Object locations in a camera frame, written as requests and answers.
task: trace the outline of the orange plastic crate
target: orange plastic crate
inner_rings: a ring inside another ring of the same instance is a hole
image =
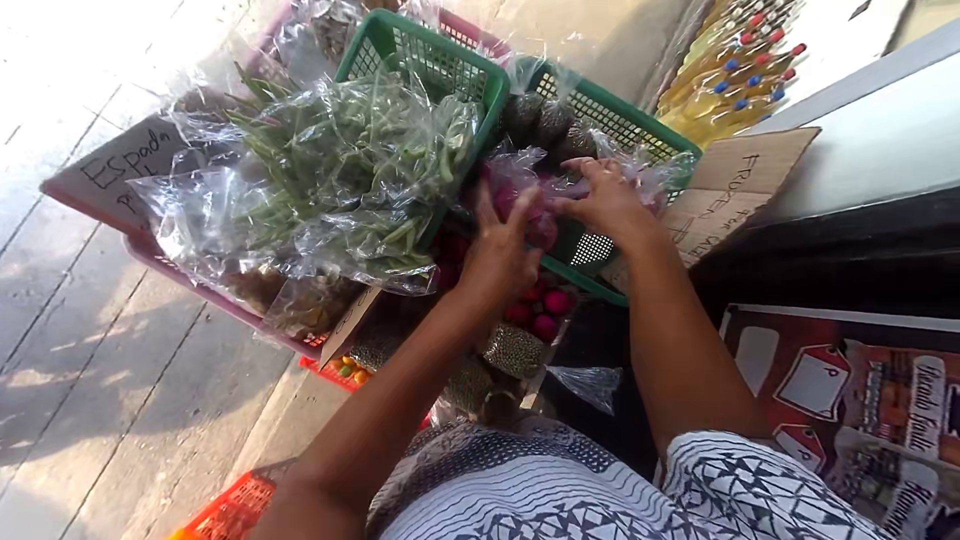
[[[243,540],[267,509],[274,491],[272,481],[249,471],[169,540]]]

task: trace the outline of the hand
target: hand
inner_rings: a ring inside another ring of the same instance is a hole
[[[476,218],[479,234],[470,246],[464,271],[454,288],[468,302],[499,316],[509,303],[537,281],[542,250],[526,250],[523,231],[527,210],[539,194],[536,186],[524,189],[514,202],[507,223],[493,209],[490,187],[481,183]]]
[[[666,231],[640,203],[634,187],[621,174],[619,162],[577,158],[564,161],[563,166],[580,169],[590,182],[590,194],[579,201],[551,199],[555,211],[576,218],[593,233],[608,236],[625,251],[650,239],[666,237]]]

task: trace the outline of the bundle of green beans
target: bundle of green beans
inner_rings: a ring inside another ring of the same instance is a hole
[[[482,105],[455,96],[432,105],[416,76],[382,67],[308,89],[237,69],[251,97],[235,98],[241,110],[226,115],[277,191],[244,216],[253,248],[288,244],[309,222],[300,253],[332,259],[351,277],[430,268],[415,245],[435,205],[456,193]]]

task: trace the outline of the concrete floor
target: concrete floor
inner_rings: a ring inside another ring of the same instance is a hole
[[[261,462],[282,413],[309,398],[304,430],[283,425],[308,437],[345,398],[37,191],[282,4],[0,3],[3,537],[166,538]]]

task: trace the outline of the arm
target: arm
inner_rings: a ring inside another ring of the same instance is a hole
[[[521,195],[501,224],[489,191],[481,189],[480,234],[460,282],[330,418],[283,479],[252,540],[363,537],[371,499],[443,391],[454,360],[536,280],[540,252],[525,256],[523,246],[535,194]]]
[[[615,161],[575,165],[590,180],[590,195],[560,201],[558,208],[609,236],[627,258],[631,363],[661,458],[676,435],[692,430],[769,437],[667,231],[640,204]]]

